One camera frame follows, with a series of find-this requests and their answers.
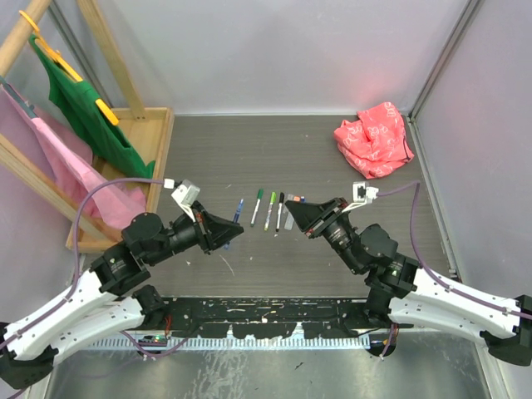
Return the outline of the grey highlighter with orange tip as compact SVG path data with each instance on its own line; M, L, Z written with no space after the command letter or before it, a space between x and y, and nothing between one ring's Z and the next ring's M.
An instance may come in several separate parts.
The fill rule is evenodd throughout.
M293 222L294 222L293 216L290 212L288 212L288 216L285 220L284 228L286 230L291 230L293 228Z

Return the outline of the dark blue pen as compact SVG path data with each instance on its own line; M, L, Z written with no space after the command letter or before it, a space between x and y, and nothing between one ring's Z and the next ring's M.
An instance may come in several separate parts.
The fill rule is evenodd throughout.
M242 213L242 210L243 210L243 207L244 207L244 198L240 199L239 200L239 203L238 203L238 206L237 206L237 209L235 210L235 213L234 213L234 217L233 217L233 223L238 223L239 222L239 217ZM230 242L226 243L224 245L224 249L229 249L229 246L230 246Z

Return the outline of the white pen with black end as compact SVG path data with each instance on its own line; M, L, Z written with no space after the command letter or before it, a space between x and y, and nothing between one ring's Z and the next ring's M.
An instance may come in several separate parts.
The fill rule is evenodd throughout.
M277 210L277 217L276 217L276 225L275 225L275 232L279 232L280 230L280 224L281 224L281 218L282 218L282 210L283 210L283 203L279 201L278 203L278 210Z

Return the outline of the white marker with green end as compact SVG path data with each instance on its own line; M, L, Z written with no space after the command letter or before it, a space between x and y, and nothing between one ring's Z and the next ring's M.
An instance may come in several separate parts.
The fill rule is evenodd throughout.
M251 227L255 226L257 215L258 215L258 212L259 212L260 202L261 202L261 199L257 198L255 206L254 206L254 212L252 213L252 217L251 217L251 220L250 220L250 226Z

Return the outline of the white pen with lime end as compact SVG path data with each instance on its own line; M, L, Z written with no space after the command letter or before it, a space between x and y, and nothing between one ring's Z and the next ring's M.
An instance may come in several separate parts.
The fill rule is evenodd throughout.
M267 211L266 219L264 222L264 231L268 231L268 227L269 227L270 220L271 220L271 214L273 211L273 204L274 204L274 201L270 201L268 204L268 211Z

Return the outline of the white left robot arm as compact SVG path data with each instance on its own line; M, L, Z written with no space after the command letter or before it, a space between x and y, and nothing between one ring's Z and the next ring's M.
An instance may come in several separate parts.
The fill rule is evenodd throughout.
M240 224L210 214L200 202L168 226L157 214L138 214L122 230L121 242L93 261L70 288L24 319L2 324L2 380L22 390L109 334L161 327L166 305L146 284L148 268L194 246L210 254L243 232Z

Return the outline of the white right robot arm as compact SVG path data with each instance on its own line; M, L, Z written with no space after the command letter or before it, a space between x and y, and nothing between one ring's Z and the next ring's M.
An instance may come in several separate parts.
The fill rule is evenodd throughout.
M310 239L324 238L351 273L370 288L364 308L373 327L413 325L483 344L496 359L531 364L531 298L483 293L436 273L398 250L379 224L357 232L349 214L367 204L344 198L315 204L288 200L288 212Z

